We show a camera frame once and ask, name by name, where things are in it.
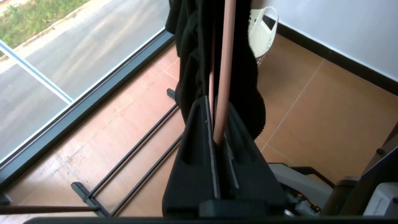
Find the black garment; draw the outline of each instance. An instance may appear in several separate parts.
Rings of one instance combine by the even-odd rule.
[[[250,135],[260,135],[266,123],[264,101],[257,90],[257,63],[249,46],[248,28],[251,1],[237,0],[229,101]],[[187,121],[192,103],[208,95],[211,70],[211,43],[215,25],[215,96],[218,94],[224,1],[173,0],[166,29],[175,34],[180,57],[180,80],[175,100]]]

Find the black window frame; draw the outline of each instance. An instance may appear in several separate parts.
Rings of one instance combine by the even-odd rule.
[[[17,154],[0,167],[0,192],[7,190],[50,151],[54,150],[59,143],[135,78],[173,41],[173,35],[163,29],[45,129],[21,146]]]

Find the glass pane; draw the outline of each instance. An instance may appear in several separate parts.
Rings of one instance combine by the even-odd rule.
[[[0,161],[66,106],[20,66],[0,62]]]
[[[91,2],[26,57],[73,99],[161,31],[169,12],[167,0]]]

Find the baseboard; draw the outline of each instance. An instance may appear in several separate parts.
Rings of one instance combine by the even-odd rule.
[[[268,18],[266,18],[264,19],[264,22],[272,27],[275,21],[272,19],[268,20]],[[323,57],[324,59],[327,59],[328,61],[340,66],[341,68],[398,96],[398,82],[385,77],[384,75],[368,68],[367,66],[355,62],[354,60],[351,60],[344,55],[329,49],[328,47],[325,47],[315,40],[312,40],[281,23],[278,24],[277,33],[282,37],[285,37],[286,39],[289,39],[305,49],[308,49],[309,51]]]

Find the green grass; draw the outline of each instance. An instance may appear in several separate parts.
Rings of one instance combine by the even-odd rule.
[[[31,0],[20,6],[9,6],[0,16],[0,39],[13,49],[88,1]]]

